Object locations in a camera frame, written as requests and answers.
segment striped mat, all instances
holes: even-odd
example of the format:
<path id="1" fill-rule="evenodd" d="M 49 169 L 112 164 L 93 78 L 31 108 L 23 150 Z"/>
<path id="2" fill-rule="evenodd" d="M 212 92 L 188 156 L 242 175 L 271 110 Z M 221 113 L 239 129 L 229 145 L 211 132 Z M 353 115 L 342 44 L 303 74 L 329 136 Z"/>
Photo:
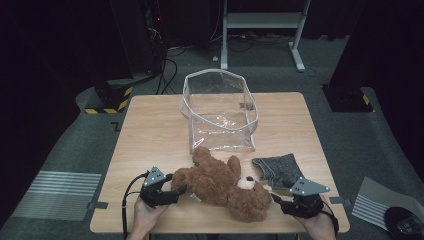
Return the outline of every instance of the striped mat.
<path id="1" fill-rule="evenodd" d="M 403 207 L 424 221 L 424 208 L 414 198 L 380 185 L 368 177 L 364 178 L 352 215 L 375 224 L 385 230 L 384 214 L 390 207 Z"/>
<path id="2" fill-rule="evenodd" d="M 13 217 L 82 221 L 101 174 L 40 171 Z"/>

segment brown teddy bear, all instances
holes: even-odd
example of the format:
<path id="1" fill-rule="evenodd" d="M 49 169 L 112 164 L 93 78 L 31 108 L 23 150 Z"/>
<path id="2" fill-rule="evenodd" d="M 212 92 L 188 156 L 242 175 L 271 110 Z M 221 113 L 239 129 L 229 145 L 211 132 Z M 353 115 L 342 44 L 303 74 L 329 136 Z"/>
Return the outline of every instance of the brown teddy bear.
<path id="1" fill-rule="evenodd" d="M 241 177 L 240 160 L 231 156 L 227 164 L 212 157 L 209 149 L 193 150 L 194 167 L 178 169 L 171 182 L 172 190 L 186 185 L 187 192 L 205 203 L 227 207 L 239 220 L 265 220 L 271 195 L 252 177 Z"/>

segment person's arm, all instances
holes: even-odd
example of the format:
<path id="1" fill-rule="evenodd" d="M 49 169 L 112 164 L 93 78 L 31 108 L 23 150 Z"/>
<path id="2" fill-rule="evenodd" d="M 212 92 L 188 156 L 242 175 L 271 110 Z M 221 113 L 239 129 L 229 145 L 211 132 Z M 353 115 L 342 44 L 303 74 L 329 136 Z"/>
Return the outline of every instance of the person's arm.
<path id="1" fill-rule="evenodd" d="M 140 198 L 134 205 L 134 222 L 131 233 L 127 240 L 143 240 L 156 225 L 160 215 L 168 209 L 169 205 L 149 207 Z"/>
<path id="2" fill-rule="evenodd" d="M 322 201 L 327 203 L 325 198 L 321 196 Z M 325 212 L 331 214 L 331 210 L 328 208 L 326 204 L 324 204 L 324 208 L 322 209 Z M 300 218 L 294 217 L 297 221 L 299 221 L 308 234 L 314 240 L 335 240 L 336 234 L 334 232 L 333 222 L 331 218 L 324 213 L 319 213 L 317 216 L 312 218 Z"/>

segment white metal frame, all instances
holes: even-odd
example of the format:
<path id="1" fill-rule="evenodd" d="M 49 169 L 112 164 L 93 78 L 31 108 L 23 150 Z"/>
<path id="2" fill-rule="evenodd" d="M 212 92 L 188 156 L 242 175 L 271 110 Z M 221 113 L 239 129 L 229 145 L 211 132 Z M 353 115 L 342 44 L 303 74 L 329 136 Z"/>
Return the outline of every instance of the white metal frame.
<path id="1" fill-rule="evenodd" d="M 296 13 L 228 13 L 227 0 L 224 0 L 221 69 L 228 69 L 227 30 L 229 28 L 296 28 L 294 41 L 289 42 L 288 46 L 297 70 L 304 72 L 305 66 L 297 47 L 302 36 L 310 3 L 311 0 L 306 0 L 303 11 Z"/>

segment transparent container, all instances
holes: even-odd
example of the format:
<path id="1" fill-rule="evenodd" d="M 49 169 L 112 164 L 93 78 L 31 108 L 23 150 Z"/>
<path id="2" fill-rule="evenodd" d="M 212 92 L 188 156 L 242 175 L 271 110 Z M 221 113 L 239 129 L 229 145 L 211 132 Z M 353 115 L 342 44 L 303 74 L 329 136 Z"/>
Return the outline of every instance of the transparent container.
<path id="1" fill-rule="evenodd" d="M 187 75 L 180 111 L 188 119 L 190 152 L 255 150 L 258 112 L 243 77 L 221 69 Z"/>

